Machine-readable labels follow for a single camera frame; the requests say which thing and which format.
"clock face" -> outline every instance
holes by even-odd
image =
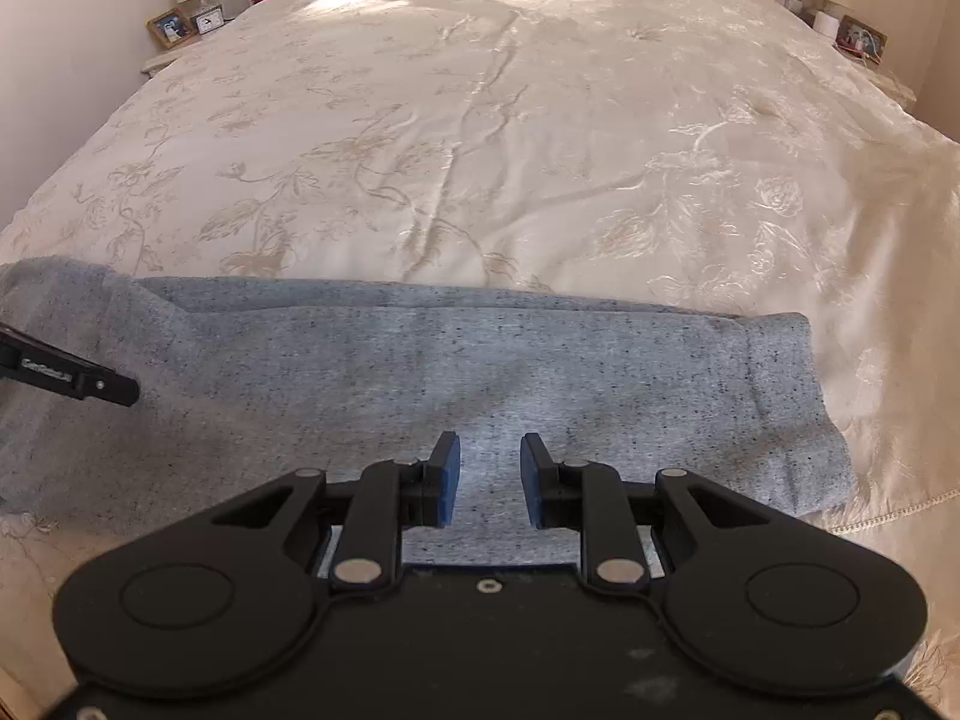
[[[202,13],[197,17],[197,31],[202,35],[223,25],[224,11],[220,8],[211,10],[209,13]]]

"lamp base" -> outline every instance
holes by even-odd
[[[840,20],[833,18],[829,13],[819,11],[817,17],[813,20],[813,28],[830,40],[837,39],[837,32],[840,31]]]

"wooden picture frame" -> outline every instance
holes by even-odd
[[[869,35],[869,38],[862,42],[858,41],[857,38],[861,35]],[[837,31],[836,42],[837,47],[849,55],[868,59],[878,65],[883,58],[883,50],[887,46],[887,36],[853,16],[843,16],[840,29]]]
[[[161,13],[159,16],[150,19],[147,22],[147,29],[160,43],[160,47],[165,50],[170,50],[190,40],[190,38],[197,37],[197,28],[179,7],[170,8],[166,13]],[[176,34],[176,40],[173,39],[171,33]]]

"folded gray fabric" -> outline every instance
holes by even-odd
[[[0,495],[134,538],[291,469],[333,479],[456,430],[454,526],[408,560],[575,560],[527,523],[520,437],[649,481],[683,466],[792,514],[851,488],[798,314],[705,316],[505,290],[136,281],[61,258],[0,269],[0,320],[140,381],[131,409],[0,382]]]

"bedspread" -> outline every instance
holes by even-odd
[[[120,108],[0,261],[801,312],[859,488],[818,522],[918,578],[911,680],[957,713],[958,157],[764,0],[268,0]]]

